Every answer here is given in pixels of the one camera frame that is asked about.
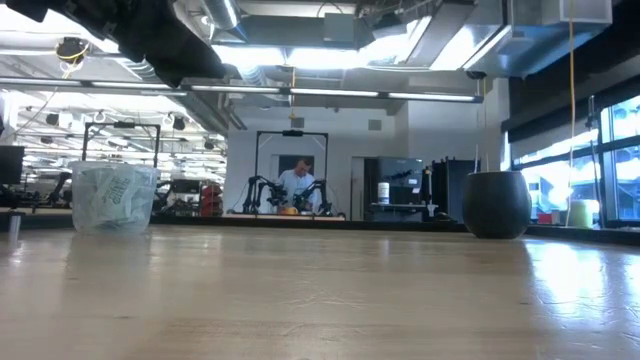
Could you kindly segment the pale green cylinder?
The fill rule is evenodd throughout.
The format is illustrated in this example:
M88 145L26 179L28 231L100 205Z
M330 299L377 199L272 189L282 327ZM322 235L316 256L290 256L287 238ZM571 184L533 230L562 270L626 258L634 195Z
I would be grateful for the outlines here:
M569 211L568 225L577 228L592 228L599 210L599 202L596 200L573 200Z

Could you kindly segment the black computer monitor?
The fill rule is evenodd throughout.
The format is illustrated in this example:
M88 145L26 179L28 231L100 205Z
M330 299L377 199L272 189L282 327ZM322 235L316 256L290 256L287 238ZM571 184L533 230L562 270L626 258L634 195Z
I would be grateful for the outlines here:
M17 185L23 170L23 146L0 145L0 185Z

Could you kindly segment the large window black frame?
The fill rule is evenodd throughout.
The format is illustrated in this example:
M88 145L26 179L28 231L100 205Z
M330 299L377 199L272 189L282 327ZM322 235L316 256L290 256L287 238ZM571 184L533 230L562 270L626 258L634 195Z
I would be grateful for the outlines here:
M531 221L550 213L550 225L568 225L571 202L596 200L590 139L594 140L603 227L640 226L640 95L614 103L595 96L592 131L588 98L541 124L507 134L510 169L522 173L532 199Z

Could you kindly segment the black tripod stand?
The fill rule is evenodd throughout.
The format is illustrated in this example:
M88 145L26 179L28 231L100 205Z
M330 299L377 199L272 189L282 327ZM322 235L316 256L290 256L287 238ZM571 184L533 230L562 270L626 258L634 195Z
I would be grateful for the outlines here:
M597 123L597 120L595 118L595 96L591 95L588 98L588 114L587 114L587 120L586 120L586 127L588 128L589 131L592 131L596 123ZM596 196L596 203L597 203L597 214L598 214L597 228L601 229L603 227L603 215L602 215L602 207L601 207L600 186L599 186L599 179L598 179L598 174L599 174L598 162L596 161L596 152L595 152L595 145L594 145L593 139L590 139L590 151L591 151L591 160L593 164L594 193Z

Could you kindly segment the grey ceiling box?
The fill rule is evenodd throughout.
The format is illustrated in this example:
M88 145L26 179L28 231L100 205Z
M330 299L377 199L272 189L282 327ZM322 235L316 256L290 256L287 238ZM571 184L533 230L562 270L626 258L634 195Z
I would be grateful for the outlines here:
M351 14L325 13L324 14L325 42L351 43L355 37L355 23Z

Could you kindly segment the black mug yellow inside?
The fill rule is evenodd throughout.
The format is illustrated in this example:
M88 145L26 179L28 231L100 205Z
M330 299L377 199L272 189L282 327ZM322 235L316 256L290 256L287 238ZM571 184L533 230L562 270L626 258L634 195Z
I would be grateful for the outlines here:
M531 210L531 197L521 172L478 172L467 176L462 218L476 237L515 239L527 230Z

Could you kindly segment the person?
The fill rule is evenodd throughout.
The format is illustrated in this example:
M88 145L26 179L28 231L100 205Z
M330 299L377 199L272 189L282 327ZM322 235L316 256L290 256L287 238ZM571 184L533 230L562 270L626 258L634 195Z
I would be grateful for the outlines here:
M310 174L312 168L308 158L301 158L297 161L293 169L283 171L278 183L286 190L287 204L294 205L294 196L302 194L312 183L315 178Z

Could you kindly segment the tall black cabinet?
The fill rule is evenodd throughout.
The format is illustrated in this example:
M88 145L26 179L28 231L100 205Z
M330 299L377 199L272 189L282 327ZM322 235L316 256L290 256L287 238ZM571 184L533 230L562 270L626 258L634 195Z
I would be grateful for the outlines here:
M473 160L441 159L431 164L432 202L436 211L461 223L463 191L469 174L475 170Z

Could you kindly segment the long LED light bar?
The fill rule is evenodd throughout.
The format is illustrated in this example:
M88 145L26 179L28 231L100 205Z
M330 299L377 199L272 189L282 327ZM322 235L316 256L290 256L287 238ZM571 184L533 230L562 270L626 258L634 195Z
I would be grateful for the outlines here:
M238 85L181 85L172 88L168 85L157 83L74 80L55 78L21 78L0 76L0 88L6 89L48 89L58 88L75 91L85 89L90 93L115 93L116 91L131 91L141 95L185 96L187 93L233 93L252 95L284 95L284 96L324 96L324 97L349 97L377 100L403 100L403 101L427 101L450 103L481 103L484 100L480 95L461 95L445 93L407 93L407 92L381 92L367 90L345 89L317 89L317 88L291 88L291 87L257 87Z

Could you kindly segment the wooden workbench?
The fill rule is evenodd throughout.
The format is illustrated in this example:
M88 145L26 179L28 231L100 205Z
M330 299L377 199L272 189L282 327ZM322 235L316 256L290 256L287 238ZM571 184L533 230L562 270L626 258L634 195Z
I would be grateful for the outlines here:
M282 215L282 214L225 214L222 218L229 219L252 219L252 220L300 220L300 221L346 221L340 216L315 216L315 215Z

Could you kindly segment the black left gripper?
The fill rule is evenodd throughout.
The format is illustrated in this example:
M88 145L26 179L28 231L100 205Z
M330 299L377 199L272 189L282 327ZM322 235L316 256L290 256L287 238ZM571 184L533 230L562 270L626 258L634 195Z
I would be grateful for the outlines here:
M167 85L185 78L221 79L221 59L180 21L168 0L66 0L64 14L121 53L142 55Z

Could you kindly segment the clear plastic cup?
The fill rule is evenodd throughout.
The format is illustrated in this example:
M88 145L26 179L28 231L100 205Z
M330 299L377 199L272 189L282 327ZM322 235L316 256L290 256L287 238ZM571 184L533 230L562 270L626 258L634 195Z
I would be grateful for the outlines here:
M159 171L144 165L119 164L98 161L77 161L70 164L72 170L72 202L73 195L81 200L80 211L72 209L72 221L80 233L120 233L139 234L146 230L150 223L152 206L151 190L157 183ZM99 168L123 168L136 172L136 190L132 200L131 216L125 221L98 223L92 210L92 197L97 190Z

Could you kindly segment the red storage bins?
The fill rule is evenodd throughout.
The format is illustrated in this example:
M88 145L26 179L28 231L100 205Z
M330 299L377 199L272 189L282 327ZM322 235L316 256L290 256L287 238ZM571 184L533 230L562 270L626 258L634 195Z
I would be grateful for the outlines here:
M214 183L204 186L200 192L200 215L218 217L223 214L222 189Z

